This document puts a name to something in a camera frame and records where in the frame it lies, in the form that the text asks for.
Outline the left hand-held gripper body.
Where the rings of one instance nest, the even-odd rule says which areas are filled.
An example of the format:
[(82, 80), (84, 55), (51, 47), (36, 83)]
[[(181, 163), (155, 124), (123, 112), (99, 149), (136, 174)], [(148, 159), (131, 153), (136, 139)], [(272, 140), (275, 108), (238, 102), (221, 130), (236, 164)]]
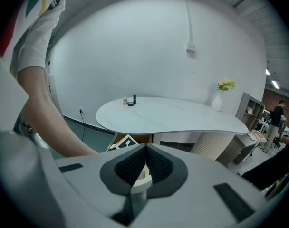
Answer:
[(134, 140), (130, 135), (116, 134), (112, 142), (107, 147), (107, 151), (122, 149), (127, 146), (136, 144), (138, 144), (138, 142)]

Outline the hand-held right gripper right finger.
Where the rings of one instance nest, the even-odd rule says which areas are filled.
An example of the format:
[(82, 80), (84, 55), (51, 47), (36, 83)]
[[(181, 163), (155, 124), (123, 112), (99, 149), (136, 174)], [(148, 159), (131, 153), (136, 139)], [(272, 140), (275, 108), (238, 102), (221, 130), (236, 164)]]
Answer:
[(214, 186), (227, 183), (254, 210), (266, 204), (263, 194), (217, 161), (166, 146), (188, 168), (185, 183), (173, 195), (150, 199), (132, 226), (233, 226), (238, 222)]

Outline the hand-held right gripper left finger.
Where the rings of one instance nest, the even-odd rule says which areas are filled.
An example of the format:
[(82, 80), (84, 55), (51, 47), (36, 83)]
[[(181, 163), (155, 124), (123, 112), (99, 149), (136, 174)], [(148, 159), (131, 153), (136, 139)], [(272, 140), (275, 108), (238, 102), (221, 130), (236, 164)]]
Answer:
[(68, 158), (59, 169), (78, 196), (100, 214), (123, 225), (135, 218), (131, 189), (146, 161), (141, 144), (97, 156)]

